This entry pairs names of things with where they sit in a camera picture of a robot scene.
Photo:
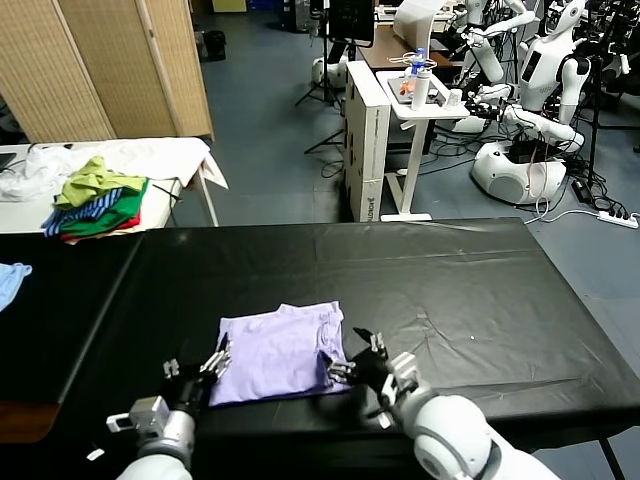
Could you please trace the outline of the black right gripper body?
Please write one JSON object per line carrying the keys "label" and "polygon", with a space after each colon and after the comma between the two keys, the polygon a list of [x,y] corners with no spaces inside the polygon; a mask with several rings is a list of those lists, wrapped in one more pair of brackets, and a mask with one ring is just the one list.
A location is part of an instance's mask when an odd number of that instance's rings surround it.
{"label": "black right gripper body", "polygon": [[353,366],[349,374],[349,384],[366,385],[374,393],[380,394],[390,375],[388,360],[389,355],[385,349],[362,350],[350,360]]}

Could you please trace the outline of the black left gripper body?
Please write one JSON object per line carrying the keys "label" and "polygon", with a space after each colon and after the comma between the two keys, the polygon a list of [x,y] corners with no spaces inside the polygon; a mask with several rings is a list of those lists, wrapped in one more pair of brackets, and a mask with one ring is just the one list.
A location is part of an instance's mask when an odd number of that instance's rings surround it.
{"label": "black left gripper body", "polygon": [[213,374],[166,378],[163,398],[170,410],[199,413],[208,407],[213,385]]}

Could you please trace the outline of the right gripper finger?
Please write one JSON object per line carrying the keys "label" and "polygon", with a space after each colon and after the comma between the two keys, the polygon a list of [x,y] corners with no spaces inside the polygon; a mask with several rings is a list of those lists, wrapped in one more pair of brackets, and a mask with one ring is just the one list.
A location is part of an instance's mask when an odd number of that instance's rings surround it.
{"label": "right gripper finger", "polygon": [[331,383],[352,384],[354,379],[354,362],[334,360],[327,353],[321,352],[320,358],[326,368],[326,375]]}
{"label": "right gripper finger", "polygon": [[353,331],[367,344],[367,347],[358,353],[359,357],[388,359],[388,351],[381,332],[374,333],[366,328],[354,328]]}

